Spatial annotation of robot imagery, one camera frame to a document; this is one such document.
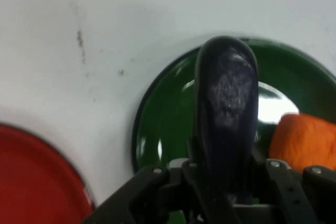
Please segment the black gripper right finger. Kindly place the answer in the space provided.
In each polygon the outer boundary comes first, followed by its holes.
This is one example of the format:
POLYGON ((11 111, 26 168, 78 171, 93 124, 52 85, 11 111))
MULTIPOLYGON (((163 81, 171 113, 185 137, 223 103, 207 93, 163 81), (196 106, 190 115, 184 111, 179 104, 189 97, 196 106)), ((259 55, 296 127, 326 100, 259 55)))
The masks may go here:
POLYGON ((254 154, 249 186, 258 203, 235 204, 242 223, 335 223, 335 171, 313 165, 295 172, 286 162, 254 154))

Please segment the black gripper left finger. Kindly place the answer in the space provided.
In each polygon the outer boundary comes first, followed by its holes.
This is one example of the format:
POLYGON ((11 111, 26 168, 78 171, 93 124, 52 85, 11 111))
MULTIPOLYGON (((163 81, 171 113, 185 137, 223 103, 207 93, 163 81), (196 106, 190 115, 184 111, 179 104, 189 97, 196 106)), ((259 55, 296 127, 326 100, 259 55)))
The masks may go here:
POLYGON ((167 168, 148 166, 136 173, 84 223, 168 223, 174 212, 185 223, 209 223, 196 182, 200 165, 178 158, 167 168))

